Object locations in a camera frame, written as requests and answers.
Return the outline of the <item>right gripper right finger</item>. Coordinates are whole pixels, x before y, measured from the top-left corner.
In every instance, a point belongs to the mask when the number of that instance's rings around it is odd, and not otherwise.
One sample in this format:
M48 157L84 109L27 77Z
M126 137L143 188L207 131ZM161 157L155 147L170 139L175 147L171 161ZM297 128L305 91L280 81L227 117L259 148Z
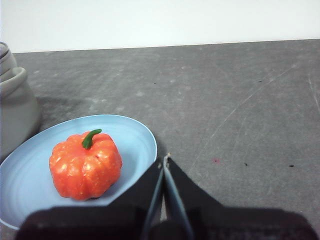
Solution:
M163 158L167 215L190 240L318 240L308 220L279 208L225 206Z

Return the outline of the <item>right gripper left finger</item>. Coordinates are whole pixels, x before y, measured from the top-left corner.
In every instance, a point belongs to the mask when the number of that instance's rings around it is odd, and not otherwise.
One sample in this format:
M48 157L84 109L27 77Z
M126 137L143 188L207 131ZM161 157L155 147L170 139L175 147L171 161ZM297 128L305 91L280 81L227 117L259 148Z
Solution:
M30 214L17 240L141 240L160 206L163 165L154 162L138 181L102 206L63 206Z

